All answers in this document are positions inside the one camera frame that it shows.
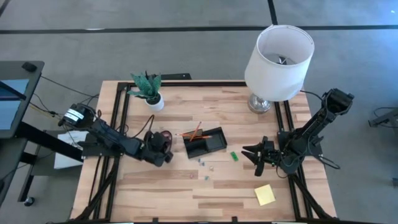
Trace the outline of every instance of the pencil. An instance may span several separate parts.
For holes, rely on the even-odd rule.
[[[198,136],[198,137],[194,137],[193,139],[208,139],[208,138],[212,138],[213,136]]]
[[[191,134],[175,134],[175,135],[183,136],[183,137],[191,137],[192,136]]]
[[[201,121],[199,122],[197,128],[196,128],[195,131],[193,132],[191,139],[189,139],[190,142],[192,142],[193,137],[195,137],[195,135],[197,134],[197,131],[198,131],[198,129],[199,129],[200,124],[201,124]]]

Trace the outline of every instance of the green block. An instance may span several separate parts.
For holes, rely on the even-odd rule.
[[[235,160],[235,162],[239,160],[239,159],[238,159],[238,156],[236,155],[235,152],[231,152],[231,156],[232,156],[232,158]]]

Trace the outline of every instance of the desk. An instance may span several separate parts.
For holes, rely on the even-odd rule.
[[[105,81],[101,87],[97,109],[102,111],[101,118],[108,123],[112,117],[117,85],[117,81]],[[257,144],[264,135],[279,148],[275,106],[266,114],[250,112],[247,99],[251,93],[245,86],[163,86],[160,91],[165,99],[165,107],[155,113],[153,131],[184,133],[192,131],[202,121],[203,129],[221,126],[228,147],[202,156],[201,161],[205,162],[205,166],[199,164],[198,158],[188,159],[182,138],[176,136],[172,146],[174,158],[170,164],[160,168],[127,156],[122,157],[112,222],[151,222],[153,217],[159,217],[161,222],[230,222],[233,216],[237,216],[239,221],[295,220],[287,179],[279,178],[275,168],[270,165],[266,166],[261,177],[255,177],[255,167],[240,153],[242,146]],[[124,92],[120,97],[118,114],[121,114],[123,107],[123,96]],[[294,125],[301,127],[311,117],[305,95],[299,93],[290,100],[290,105]],[[281,112],[284,126],[287,127],[282,106]],[[127,135],[137,133],[152,113],[143,100],[130,97]],[[233,161],[230,155],[233,151],[239,157],[238,162]],[[96,163],[95,157],[84,161],[71,218],[79,215],[87,206]],[[308,157],[303,169],[309,191],[327,213],[335,216],[324,166]],[[260,207],[254,189],[266,184],[271,185],[276,201]],[[302,196],[299,191],[297,193],[304,217]],[[104,217],[106,199],[108,197],[104,195],[100,218]]]
[[[29,80],[23,92],[26,99],[21,100],[15,117],[13,117],[11,127],[9,129],[0,130],[0,184],[3,184],[3,187],[0,188],[0,206],[6,197],[19,162],[31,165],[18,201],[24,202],[27,198],[30,185],[34,178],[34,174],[32,173],[34,170],[33,166],[37,165],[37,162],[40,161],[40,156],[38,157],[37,154],[24,152],[28,141],[81,161],[81,151],[79,149],[64,143],[57,139],[56,136],[51,136],[22,121],[44,67],[44,62],[33,61],[29,63],[36,66],[34,71],[28,71],[22,68],[25,61],[0,62],[0,80]]]

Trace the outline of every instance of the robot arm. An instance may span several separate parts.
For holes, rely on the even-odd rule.
[[[319,132],[328,124],[333,122],[338,115],[348,112],[353,104],[354,96],[346,94],[339,89],[331,89],[322,96],[322,107],[302,127],[291,133],[280,134],[280,150],[274,149],[274,143],[263,137],[262,141],[255,146],[244,146],[242,153],[256,166],[256,176],[262,174],[264,163],[280,167],[286,174],[294,174],[303,162],[305,156],[314,156],[322,163],[340,168],[332,161],[324,158],[319,152],[319,143],[322,138],[318,137]]]
[[[164,162],[170,162],[173,158],[171,153],[172,135],[168,131],[152,133],[148,131],[144,140],[129,138],[106,124],[100,119],[101,113],[81,103],[73,104],[58,123],[59,126],[66,124],[79,131],[88,131],[96,141],[79,142],[83,147],[95,147],[101,145],[118,154],[126,154],[138,160],[145,160],[157,167]]]

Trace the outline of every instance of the black tray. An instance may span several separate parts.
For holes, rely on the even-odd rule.
[[[200,133],[203,136],[213,137],[208,139],[196,139],[192,140],[192,142],[189,141],[190,138],[188,137],[183,138],[189,159],[226,148],[227,143],[221,127],[207,131],[199,129],[197,135],[200,135]]]

